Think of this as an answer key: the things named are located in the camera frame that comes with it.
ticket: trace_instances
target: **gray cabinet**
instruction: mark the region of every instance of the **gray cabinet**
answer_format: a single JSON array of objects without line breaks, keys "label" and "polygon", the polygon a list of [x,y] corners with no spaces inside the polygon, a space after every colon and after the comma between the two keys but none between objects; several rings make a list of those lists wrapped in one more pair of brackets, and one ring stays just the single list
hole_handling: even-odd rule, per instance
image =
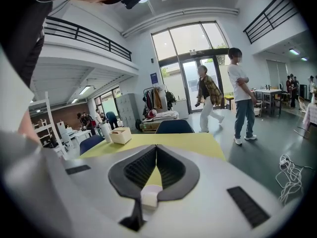
[{"label": "gray cabinet", "polygon": [[140,119],[135,94],[129,93],[116,98],[117,107],[124,127],[136,130],[135,121]]}]

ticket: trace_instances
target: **woman in plaid jacket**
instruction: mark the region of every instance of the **woman in plaid jacket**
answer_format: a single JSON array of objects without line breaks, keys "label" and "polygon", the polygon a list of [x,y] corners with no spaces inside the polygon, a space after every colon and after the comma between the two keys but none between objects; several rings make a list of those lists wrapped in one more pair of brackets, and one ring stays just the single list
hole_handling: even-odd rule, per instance
[{"label": "woman in plaid jacket", "polygon": [[201,103],[202,98],[204,99],[204,108],[200,115],[200,132],[209,132],[208,130],[208,116],[216,118],[219,123],[222,123],[224,116],[218,115],[213,111],[213,106],[220,105],[223,95],[219,88],[216,86],[210,76],[207,75],[207,67],[201,65],[198,67],[199,83],[198,83],[198,96],[197,104],[198,107]]}]

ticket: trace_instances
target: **plaid jacket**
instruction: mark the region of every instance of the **plaid jacket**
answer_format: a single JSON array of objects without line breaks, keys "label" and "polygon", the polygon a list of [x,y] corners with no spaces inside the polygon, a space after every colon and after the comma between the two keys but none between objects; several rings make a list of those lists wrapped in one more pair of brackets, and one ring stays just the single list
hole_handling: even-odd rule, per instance
[{"label": "plaid jacket", "polygon": [[[210,95],[210,99],[211,99],[211,103],[219,106],[221,104],[221,99],[222,99],[222,93],[219,90],[219,88],[216,86],[216,84],[214,83],[214,81],[212,80],[212,78],[208,75],[206,75],[204,77],[204,83],[206,85],[206,88],[209,92]],[[197,96],[197,103],[201,103],[201,99],[204,98],[203,97],[203,91],[201,89],[201,87],[199,86],[199,90],[198,90],[198,96]]]}]

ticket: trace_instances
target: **white bottle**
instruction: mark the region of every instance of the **white bottle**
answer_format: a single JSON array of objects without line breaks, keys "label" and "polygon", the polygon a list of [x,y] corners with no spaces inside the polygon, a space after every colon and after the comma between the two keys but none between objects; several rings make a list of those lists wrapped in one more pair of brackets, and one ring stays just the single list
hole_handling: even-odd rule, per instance
[{"label": "white bottle", "polygon": [[103,122],[100,124],[100,129],[101,129],[101,132],[102,134],[104,135],[105,137],[105,140],[108,142],[108,143],[111,143],[112,140],[111,140],[111,137],[110,137],[110,130],[109,130],[109,127],[108,127],[108,123],[107,122]]}]

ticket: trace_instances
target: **yellow table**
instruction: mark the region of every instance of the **yellow table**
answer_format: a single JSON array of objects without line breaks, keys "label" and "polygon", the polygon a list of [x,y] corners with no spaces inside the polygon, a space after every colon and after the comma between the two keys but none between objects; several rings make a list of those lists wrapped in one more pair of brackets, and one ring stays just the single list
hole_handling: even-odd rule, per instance
[{"label": "yellow table", "polygon": [[[158,144],[174,146],[187,151],[226,160],[219,144],[209,133],[132,134],[132,139],[125,145],[103,141],[84,153],[80,158],[96,157],[103,154],[122,152],[142,145]],[[147,182],[147,185],[149,184],[161,186],[161,178],[157,167]]]}]

